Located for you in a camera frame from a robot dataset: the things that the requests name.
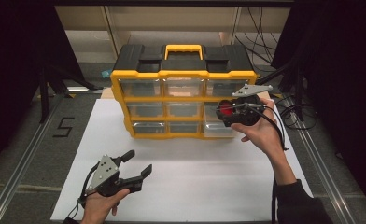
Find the yellow handle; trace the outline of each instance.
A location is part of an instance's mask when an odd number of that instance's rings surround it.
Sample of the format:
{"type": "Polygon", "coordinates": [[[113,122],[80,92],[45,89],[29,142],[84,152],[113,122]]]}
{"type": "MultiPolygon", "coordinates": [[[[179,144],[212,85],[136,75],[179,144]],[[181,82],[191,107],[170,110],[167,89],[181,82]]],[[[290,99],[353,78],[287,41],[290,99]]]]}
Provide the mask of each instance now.
{"type": "Polygon", "coordinates": [[[167,45],[165,48],[165,60],[168,58],[169,52],[195,52],[200,54],[200,59],[203,59],[203,48],[201,45],[167,45]]]}

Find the left hand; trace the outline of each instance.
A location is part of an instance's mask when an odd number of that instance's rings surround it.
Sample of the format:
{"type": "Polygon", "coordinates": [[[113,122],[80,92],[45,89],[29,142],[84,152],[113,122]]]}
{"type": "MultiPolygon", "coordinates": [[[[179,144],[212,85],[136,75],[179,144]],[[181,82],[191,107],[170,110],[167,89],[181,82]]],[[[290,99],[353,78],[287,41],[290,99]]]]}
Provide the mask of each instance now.
{"type": "Polygon", "coordinates": [[[122,189],[110,197],[104,197],[99,193],[93,193],[88,196],[81,224],[102,224],[110,209],[112,210],[112,215],[115,216],[117,214],[117,203],[129,193],[128,189],[122,189]]]}

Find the box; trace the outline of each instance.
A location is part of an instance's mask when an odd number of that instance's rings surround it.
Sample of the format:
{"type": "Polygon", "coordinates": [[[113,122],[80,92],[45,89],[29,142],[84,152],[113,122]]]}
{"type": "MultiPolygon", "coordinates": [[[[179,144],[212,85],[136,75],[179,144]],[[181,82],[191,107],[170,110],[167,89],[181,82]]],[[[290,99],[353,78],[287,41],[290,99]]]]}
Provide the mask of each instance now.
{"type": "Polygon", "coordinates": [[[170,117],[200,117],[201,102],[166,102],[167,116],[170,117]]]}
{"type": "Polygon", "coordinates": [[[165,123],[162,121],[135,121],[132,125],[136,133],[165,133],[165,123]]]}
{"type": "Polygon", "coordinates": [[[110,76],[126,130],[150,139],[234,137],[215,105],[257,77],[240,45],[125,45],[110,76]]]}
{"type": "Polygon", "coordinates": [[[237,132],[230,127],[225,127],[223,121],[216,115],[216,104],[205,103],[204,107],[204,137],[235,137],[237,132]]]}
{"type": "Polygon", "coordinates": [[[170,133],[198,133],[200,122],[180,122],[180,121],[172,121],[169,122],[169,131],[170,133]]]}
{"type": "Polygon", "coordinates": [[[162,102],[128,102],[131,117],[159,118],[163,116],[162,102]]]}

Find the gripper jaw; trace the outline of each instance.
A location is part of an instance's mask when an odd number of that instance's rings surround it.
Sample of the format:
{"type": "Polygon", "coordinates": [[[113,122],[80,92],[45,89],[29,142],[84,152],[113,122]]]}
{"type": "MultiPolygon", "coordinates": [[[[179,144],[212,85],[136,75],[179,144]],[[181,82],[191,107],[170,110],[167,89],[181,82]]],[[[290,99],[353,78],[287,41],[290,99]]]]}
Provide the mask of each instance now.
{"type": "Polygon", "coordinates": [[[143,180],[151,174],[152,165],[144,169],[139,176],[127,179],[119,178],[121,162],[130,160],[134,155],[134,150],[130,150],[115,159],[104,155],[98,162],[92,181],[86,189],[86,194],[89,195],[96,191],[102,196],[110,197],[121,189],[129,189],[130,193],[140,191],[143,180]]]}

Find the red component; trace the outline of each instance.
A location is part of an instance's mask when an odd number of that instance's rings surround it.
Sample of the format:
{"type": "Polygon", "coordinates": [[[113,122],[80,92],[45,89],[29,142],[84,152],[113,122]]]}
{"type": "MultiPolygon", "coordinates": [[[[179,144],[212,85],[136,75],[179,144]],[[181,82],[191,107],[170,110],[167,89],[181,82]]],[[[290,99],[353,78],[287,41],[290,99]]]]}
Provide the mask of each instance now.
{"type": "Polygon", "coordinates": [[[220,106],[220,112],[224,115],[231,115],[233,113],[232,104],[230,102],[223,102],[220,106]]]}

